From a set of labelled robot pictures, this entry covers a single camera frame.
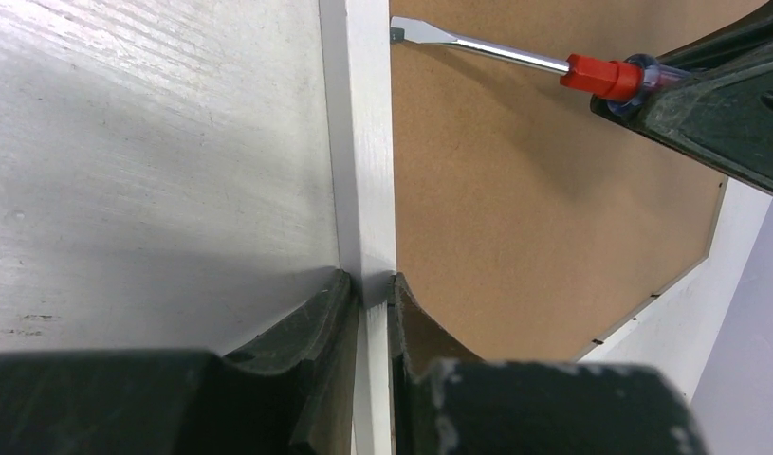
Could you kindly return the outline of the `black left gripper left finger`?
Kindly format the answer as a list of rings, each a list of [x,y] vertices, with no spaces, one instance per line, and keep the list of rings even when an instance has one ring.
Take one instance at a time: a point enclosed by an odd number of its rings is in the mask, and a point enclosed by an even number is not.
[[[226,355],[0,353],[0,454],[347,454],[358,322],[336,271]]]

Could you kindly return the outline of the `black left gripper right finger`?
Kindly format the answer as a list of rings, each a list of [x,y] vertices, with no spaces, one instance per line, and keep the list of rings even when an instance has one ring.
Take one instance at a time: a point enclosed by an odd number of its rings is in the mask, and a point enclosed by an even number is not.
[[[686,400],[630,364],[485,360],[389,283],[398,454],[705,454]]]

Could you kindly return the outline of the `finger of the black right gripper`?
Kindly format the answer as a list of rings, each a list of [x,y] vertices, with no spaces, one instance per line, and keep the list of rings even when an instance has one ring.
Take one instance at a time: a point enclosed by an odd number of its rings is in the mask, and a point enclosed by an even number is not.
[[[773,43],[773,0],[742,19],[659,56],[659,62],[686,71],[710,70]]]
[[[773,42],[652,95],[624,116],[590,109],[773,196]]]

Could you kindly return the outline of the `blue red screwdriver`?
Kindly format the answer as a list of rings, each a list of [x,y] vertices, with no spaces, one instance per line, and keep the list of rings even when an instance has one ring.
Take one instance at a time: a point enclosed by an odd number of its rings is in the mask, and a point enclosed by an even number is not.
[[[640,108],[653,93],[690,76],[690,72],[667,66],[648,54],[635,54],[624,61],[605,61],[580,54],[559,60],[402,16],[391,18],[390,34],[393,44],[444,46],[554,74],[560,78],[560,85],[605,100],[617,116]]]

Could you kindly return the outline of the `white picture frame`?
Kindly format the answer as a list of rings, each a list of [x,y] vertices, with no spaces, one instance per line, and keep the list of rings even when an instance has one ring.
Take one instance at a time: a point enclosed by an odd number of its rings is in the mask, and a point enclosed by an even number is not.
[[[319,4],[340,265],[363,303],[353,411],[359,454],[396,452],[386,304],[396,272],[388,16],[385,1]],[[578,361],[651,365],[692,399],[771,202],[729,179],[707,258]]]

